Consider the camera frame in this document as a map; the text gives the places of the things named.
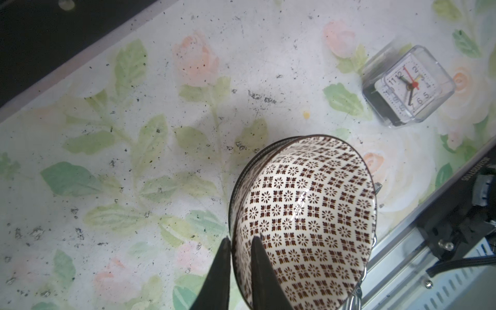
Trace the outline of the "black white dotted bowl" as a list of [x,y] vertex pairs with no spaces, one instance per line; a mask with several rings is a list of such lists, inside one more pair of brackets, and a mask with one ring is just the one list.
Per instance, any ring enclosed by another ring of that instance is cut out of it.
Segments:
[[366,275],[377,203],[362,156],[328,135],[283,139],[244,168],[229,206],[233,267],[253,303],[251,242],[262,244],[295,309],[338,309]]

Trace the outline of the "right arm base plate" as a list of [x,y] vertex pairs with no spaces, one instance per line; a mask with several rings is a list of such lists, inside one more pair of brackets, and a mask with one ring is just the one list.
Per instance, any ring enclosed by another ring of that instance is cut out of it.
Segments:
[[495,234],[495,148],[434,200],[420,215],[417,228],[438,259],[426,270],[430,278],[455,269],[495,265],[494,254],[464,257]]

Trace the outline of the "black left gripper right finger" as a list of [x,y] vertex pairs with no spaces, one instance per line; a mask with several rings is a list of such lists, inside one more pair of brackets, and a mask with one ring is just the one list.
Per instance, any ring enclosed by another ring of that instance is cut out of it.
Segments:
[[251,245],[251,281],[253,309],[293,309],[280,287],[259,236],[253,237]]

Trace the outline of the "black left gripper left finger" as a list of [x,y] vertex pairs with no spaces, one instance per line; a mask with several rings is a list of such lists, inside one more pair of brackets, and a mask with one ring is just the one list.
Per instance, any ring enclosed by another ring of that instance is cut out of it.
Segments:
[[227,310],[231,279],[231,240],[224,238],[190,310]]

